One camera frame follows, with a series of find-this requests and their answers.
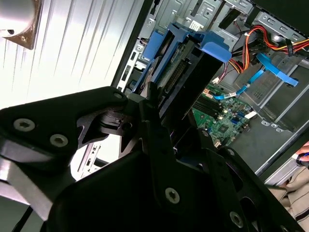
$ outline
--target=blue plastic tab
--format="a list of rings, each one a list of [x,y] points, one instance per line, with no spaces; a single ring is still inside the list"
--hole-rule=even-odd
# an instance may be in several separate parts
[[[271,71],[273,74],[275,74],[278,78],[280,78],[285,83],[288,83],[292,86],[297,86],[298,81],[294,80],[293,78],[290,78],[288,75],[281,72],[277,67],[275,67],[271,60],[264,54],[259,53],[257,54],[256,58],[265,66],[265,68],[269,71]]]
[[[208,31],[203,36],[200,49],[223,63],[228,63],[232,53],[229,51],[229,46],[224,43],[224,38],[213,31]]]
[[[152,60],[162,41],[163,35],[154,31],[149,38],[149,42],[144,50],[143,56],[149,60]]]

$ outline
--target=motherboard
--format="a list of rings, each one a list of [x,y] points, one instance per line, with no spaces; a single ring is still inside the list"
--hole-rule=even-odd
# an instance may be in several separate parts
[[[237,97],[218,101],[212,97],[213,94],[224,93],[208,85],[194,104],[192,111],[197,126],[208,131],[215,147],[229,145],[240,133],[249,131],[250,119],[246,116],[252,109]]]

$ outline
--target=black wire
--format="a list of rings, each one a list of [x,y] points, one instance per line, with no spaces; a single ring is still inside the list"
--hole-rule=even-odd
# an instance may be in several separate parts
[[[25,223],[27,222],[28,218],[30,217],[32,211],[33,211],[33,209],[31,208],[31,206],[29,206],[27,208],[27,210],[25,211],[24,215],[19,220],[19,222],[15,225],[14,229],[12,230],[12,232],[21,232],[21,230],[23,229]]]

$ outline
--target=black mount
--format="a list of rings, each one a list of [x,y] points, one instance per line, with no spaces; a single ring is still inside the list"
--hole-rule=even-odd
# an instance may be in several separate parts
[[[236,151],[217,150],[190,114],[170,136],[157,88],[147,88],[146,99],[104,87],[0,111],[1,155],[37,175],[64,172],[78,148],[122,136],[120,159],[57,197],[47,231],[302,231]],[[17,130],[20,118],[35,128]],[[54,134],[68,144],[54,146]]]

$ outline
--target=green circuit board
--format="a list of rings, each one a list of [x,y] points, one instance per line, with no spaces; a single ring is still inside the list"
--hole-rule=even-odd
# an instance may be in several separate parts
[[[224,94],[211,85],[208,85],[206,89],[216,95]],[[208,96],[208,94],[202,94],[204,98],[208,98]],[[222,145],[229,145],[235,140],[237,135],[250,129],[250,120],[244,117],[251,111],[251,107],[248,104],[235,97],[220,101],[211,99],[211,101],[218,103],[222,108],[222,112],[216,119],[195,108],[192,108],[192,111],[197,126],[209,132],[215,145],[219,142]]]

